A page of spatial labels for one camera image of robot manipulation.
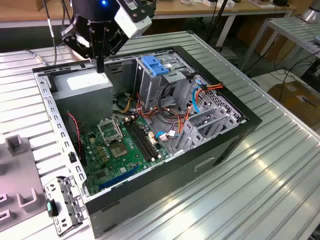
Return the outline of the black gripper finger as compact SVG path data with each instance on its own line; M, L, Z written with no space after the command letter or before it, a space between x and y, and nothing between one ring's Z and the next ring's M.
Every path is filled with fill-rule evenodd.
M96 31L86 23L70 24L61 33L62 42L95 66L101 72L101 52L96 39Z
M105 59L114 56L128 40L129 38L120 28L115 32L112 32L110 28L104 28L101 54L99 57L100 73L104 72Z

